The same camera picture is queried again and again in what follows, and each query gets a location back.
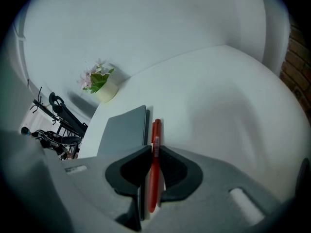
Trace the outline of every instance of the small label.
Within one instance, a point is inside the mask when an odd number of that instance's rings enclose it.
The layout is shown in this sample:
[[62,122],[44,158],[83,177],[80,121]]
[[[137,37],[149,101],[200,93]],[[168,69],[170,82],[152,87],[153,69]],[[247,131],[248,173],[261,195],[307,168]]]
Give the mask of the small label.
[[159,157],[160,137],[156,136],[154,141],[155,157]]
[[81,171],[84,171],[84,170],[87,170],[87,167],[85,165],[65,168],[65,171],[66,171],[67,174],[78,173],[78,172],[81,172]]

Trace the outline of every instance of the white table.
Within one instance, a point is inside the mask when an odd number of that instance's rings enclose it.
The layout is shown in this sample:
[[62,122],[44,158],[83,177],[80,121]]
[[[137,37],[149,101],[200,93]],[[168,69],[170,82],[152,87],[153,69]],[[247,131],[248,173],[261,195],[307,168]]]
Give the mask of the white table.
[[97,155],[110,117],[143,104],[150,121],[162,120],[163,145],[227,161],[281,201],[294,194],[300,163],[310,156],[310,126],[289,89],[250,56],[217,46],[131,77],[97,108],[79,158]]

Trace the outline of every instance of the white curved wall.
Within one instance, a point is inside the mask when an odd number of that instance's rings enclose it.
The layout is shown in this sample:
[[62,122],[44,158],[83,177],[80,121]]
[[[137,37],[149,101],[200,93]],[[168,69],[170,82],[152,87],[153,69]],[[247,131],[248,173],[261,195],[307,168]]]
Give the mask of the white curved wall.
[[266,11],[266,44],[262,63],[279,76],[290,35],[288,11],[281,0],[263,2]]
[[[262,61],[262,0],[32,0],[24,52],[30,79],[48,96],[79,94],[76,80],[98,58],[125,76],[179,54],[228,44]],[[189,63],[195,71],[195,63]]]
[[20,125],[28,113],[33,96],[14,72],[4,49],[0,49],[0,82],[0,130],[20,132]]

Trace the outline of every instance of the pink flower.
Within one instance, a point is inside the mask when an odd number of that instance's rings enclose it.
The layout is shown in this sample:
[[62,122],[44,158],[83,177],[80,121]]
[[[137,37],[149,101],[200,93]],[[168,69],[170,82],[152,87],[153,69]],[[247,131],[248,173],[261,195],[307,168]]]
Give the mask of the pink flower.
[[97,65],[93,66],[93,68],[90,70],[91,74],[95,74],[97,72],[100,72],[102,69],[98,67]]
[[100,66],[100,65],[103,65],[103,64],[105,64],[105,62],[106,61],[102,61],[101,59],[98,59],[97,61],[96,61],[96,66]]
[[84,78],[80,76],[80,80],[77,82],[79,83],[81,89],[90,88],[92,86],[90,74],[86,74]]
[[102,76],[103,76],[103,75],[106,75],[106,74],[110,75],[109,71],[110,71],[110,70],[109,70],[108,68],[103,67],[103,68],[101,69],[101,75],[102,75]]
[[90,75],[90,74],[91,74],[91,69],[88,68],[86,71],[84,71],[84,74],[85,74],[85,75]]

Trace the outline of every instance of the white cylinder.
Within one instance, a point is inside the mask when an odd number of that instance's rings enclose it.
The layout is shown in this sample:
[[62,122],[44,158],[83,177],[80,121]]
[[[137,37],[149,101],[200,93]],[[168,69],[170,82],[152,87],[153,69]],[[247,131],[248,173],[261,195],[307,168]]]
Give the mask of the white cylinder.
[[107,80],[107,82],[96,92],[97,98],[101,102],[107,103],[116,95],[118,89],[119,88],[114,83]]

